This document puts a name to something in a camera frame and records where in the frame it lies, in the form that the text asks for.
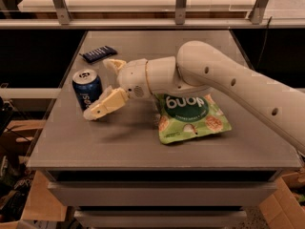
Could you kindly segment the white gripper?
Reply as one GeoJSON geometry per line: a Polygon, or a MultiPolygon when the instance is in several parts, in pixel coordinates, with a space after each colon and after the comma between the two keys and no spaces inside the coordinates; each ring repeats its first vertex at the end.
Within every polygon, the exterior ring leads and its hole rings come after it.
{"type": "Polygon", "coordinates": [[[144,99],[150,96],[146,76],[147,59],[126,62],[120,59],[104,59],[105,68],[118,75],[121,88],[108,87],[90,107],[84,111],[87,120],[96,120],[125,106],[129,98],[144,99]]]}

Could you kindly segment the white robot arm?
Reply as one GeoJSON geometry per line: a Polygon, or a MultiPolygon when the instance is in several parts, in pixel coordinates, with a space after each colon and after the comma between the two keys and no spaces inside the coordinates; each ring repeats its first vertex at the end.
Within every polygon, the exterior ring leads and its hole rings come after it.
{"type": "Polygon", "coordinates": [[[305,93],[244,67],[213,46],[190,41],[176,56],[130,62],[106,59],[119,87],[109,87],[83,113],[95,120],[122,108],[130,99],[153,94],[197,96],[214,88],[241,105],[305,154],[305,93]]]}

